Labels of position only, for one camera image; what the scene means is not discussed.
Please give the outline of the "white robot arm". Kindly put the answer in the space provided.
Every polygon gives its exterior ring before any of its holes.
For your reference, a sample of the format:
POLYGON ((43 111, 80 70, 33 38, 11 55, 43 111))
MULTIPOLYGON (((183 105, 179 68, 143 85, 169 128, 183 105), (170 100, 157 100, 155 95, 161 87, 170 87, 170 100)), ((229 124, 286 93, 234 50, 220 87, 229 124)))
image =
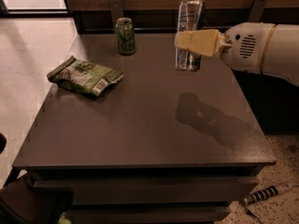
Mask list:
POLYGON ((243 22, 216 29, 178 32, 175 47, 219 57, 235 71, 282 78, 299 86, 299 26, 243 22))

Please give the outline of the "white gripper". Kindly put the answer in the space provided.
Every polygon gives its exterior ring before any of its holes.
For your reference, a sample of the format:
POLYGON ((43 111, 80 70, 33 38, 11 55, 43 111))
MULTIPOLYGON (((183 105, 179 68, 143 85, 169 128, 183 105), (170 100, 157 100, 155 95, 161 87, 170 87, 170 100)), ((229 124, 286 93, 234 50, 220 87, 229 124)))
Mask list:
POLYGON ((243 22, 224 34, 216 29, 177 32, 174 44, 206 57, 222 50, 220 58, 231 69, 261 74, 265 46, 275 27, 274 23, 243 22))

